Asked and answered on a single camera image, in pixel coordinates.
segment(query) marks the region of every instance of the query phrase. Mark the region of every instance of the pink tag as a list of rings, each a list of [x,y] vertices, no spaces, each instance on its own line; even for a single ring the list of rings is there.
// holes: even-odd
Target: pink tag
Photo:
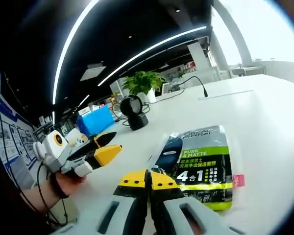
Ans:
[[[244,175],[233,175],[233,187],[245,186]]]

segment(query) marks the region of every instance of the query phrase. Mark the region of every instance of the product package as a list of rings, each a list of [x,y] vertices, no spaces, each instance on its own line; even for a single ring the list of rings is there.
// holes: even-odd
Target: product package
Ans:
[[[222,126],[170,135],[151,170],[171,176],[184,195],[215,211],[232,206],[232,170]]]

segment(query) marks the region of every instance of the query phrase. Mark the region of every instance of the green label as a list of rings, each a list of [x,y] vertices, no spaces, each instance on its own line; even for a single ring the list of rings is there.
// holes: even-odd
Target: green label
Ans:
[[[229,154],[227,146],[214,146],[205,148],[192,148],[182,151],[182,158],[205,157],[211,155]]]

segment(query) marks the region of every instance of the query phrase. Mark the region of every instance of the white desk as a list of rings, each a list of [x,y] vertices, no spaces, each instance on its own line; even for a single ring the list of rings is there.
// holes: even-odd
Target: white desk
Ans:
[[[225,221],[247,234],[268,234],[280,224],[294,204],[294,84],[261,74],[205,86],[209,98],[197,86],[152,104],[149,124],[138,131],[121,123],[111,127],[118,132],[111,144],[122,144],[123,150],[73,196],[80,211],[112,194],[127,172],[146,167],[164,133],[223,125],[231,160],[240,163],[235,171],[245,175],[245,193],[234,192]],[[145,234],[152,234],[150,227]]]

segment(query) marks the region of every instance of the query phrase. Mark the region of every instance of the blue container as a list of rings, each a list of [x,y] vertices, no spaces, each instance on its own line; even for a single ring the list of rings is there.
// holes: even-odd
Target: blue container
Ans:
[[[114,124],[112,115],[105,105],[90,114],[77,118],[77,125],[81,133],[87,137],[96,136]]]

